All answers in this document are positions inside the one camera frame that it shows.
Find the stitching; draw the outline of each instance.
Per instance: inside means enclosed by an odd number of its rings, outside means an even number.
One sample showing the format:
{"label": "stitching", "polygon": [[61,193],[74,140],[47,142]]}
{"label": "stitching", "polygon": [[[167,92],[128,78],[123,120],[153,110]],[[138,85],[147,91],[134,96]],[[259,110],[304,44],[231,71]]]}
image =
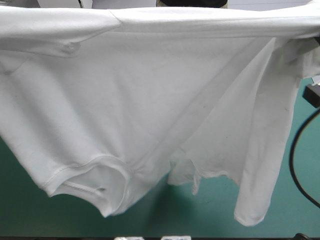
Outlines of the stitching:
{"label": "stitching", "polygon": [[[45,184],[43,185],[43,188],[47,187],[48,184],[52,181],[52,179],[57,176],[60,172],[66,170],[66,169],[78,169],[78,168],[82,168],[82,167],[85,167],[87,165],[89,165],[90,163],[94,162],[97,158],[99,157],[102,157],[102,156],[98,156],[98,157],[95,157],[93,159],[91,159],[90,161],[88,161],[87,163],[83,164],[83,165],[80,165],[80,166],[71,166],[71,165],[68,165],[68,166],[65,166],[65,167],[62,167],[60,169],[57,169],[56,171],[54,171],[54,173],[51,175],[51,177],[45,182]],[[117,159],[120,161],[120,159],[114,157],[114,156],[109,156],[109,155],[103,155],[103,157],[108,157],[108,158],[112,158],[112,159]]]}
{"label": "stitching", "polygon": [[117,19],[117,20],[120,22],[120,26],[118,26],[117,28],[114,28],[114,29],[118,29],[118,28],[120,28],[122,25],[124,25],[124,22],[121,21],[118,17],[116,17],[116,15],[114,15],[114,13],[113,13],[110,9],[109,9],[108,11],[109,11],[109,13],[112,14],[112,16],[115,17],[115,19]]}

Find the seam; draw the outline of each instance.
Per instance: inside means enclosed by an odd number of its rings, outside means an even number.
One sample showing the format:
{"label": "seam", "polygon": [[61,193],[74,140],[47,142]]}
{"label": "seam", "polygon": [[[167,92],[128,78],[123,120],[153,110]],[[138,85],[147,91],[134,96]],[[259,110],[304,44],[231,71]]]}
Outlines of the seam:
{"label": "seam", "polygon": [[116,17],[116,15],[114,15],[114,13],[113,13],[110,9],[109,9],[108,11],[109,11],[109,13],[112,14],[112,16],[115,17],[115,19],[117,19],[117,20],[120,22],[120,26],[118,26],[117,28],[114,28],[114,29],[118,29],[118,28],[120,28],[122,25],[125,24],[125,23],[124,23],[123,21],[121,21],[118,17]]}
{"label": "seam", "polygon": [[48,184],[53,180],[54,177],[56,177],[59,173],[61,173],[62,171],[66,170],[66,169],[79,169],[79,168],[82,168],[82,167],[85,167],[89,164],[91,164],[92,162],[94,162],[97,158],[99,157],[108,157],[108,158],[112,158],[112,159],[117,159],[119,161],[121,161],[120,159],[118,159],[117,157],[114,157],[114,156],[109,156],[109,155],[103,155],[103,156],[98,156],[98,157],[95,157],[93,159],[91,159],[90,161],[88,161],[87,163],[83,164],[83,165],[80,165],[80,166],[71,166],[71,165],[68,165],[68,166],[65,166],[65,167],[62,167],[62,168],[59,168],[57,169],[56,171],[54,171],[54,173],[51,175],[51,177],[45,182],[45,184],[42,186],[43,188],[46,188],[48,186]]}
{"label": "seam", "polygon": [[81,187],[81,185],[79,185],[79,184],[75,184],[75,183],[71,183],[71,182],[64,182],[62,185],[65,185],[65,186],[67,186],[69,188],[76,189],[76,190],[79,190],[79,191],[82,191],[82,192],[93,194],[96,197],[105,200],[105,198],[103,196],[101,196],[100,194],[98,194],[96,190],[93,190],[93,189],[90,190],[87,187]]}

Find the t-shirt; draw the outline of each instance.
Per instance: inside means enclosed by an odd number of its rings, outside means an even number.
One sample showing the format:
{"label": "t-shirt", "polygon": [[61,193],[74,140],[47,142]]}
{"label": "t-shirt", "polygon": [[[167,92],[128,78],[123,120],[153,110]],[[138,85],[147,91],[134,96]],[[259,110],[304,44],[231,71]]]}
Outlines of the t-shirt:
{"label": "t-shirt", "polygon": [[227,175],[235,219],[253,226],[300,79],[320,73],[319,10],[0,7],[0,135],[49,196],[105,217],[167,173],[194,193]]}
{"label": "t-shirt", "polygon": [[228,0],[161,0],[170,7],[201,7],[220,8],[227,4]]}

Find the white fabric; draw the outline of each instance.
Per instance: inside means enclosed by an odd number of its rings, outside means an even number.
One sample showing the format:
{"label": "white fabric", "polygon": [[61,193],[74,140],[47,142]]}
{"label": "white fabric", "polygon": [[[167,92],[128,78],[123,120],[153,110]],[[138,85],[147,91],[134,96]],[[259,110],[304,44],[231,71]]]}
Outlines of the white fabric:
{"label": "white fabric", "polygon": [[320,1],[217,8],[0,7],[0,135],[49,196],[104,216],[169,183],[227,175],[263,220],[299,81],[320,73]]}

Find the teal mat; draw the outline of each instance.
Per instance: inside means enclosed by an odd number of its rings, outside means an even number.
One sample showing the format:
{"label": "teal mat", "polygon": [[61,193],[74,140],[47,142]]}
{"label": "teal mat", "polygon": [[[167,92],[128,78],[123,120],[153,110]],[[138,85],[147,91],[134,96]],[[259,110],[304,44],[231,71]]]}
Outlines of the teal mat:
{"label": "teal mat", "polygon": [[[265,220],[244,227],[233,219],[238,187],[226,177],[204,179],[199,193],[191,185],[169,186],[163,179],[126,213],[103,218],[84,200],[40,190],[0,142],[0,236],[114,237],[191,235],[192,237],[320,237],[320,209],[296,189],[288,156],[300,124],[315,110],[302,97],[302,81],[280,175]],[[296,149],[298,178],[320,201],[320,117],[306,129]]]}

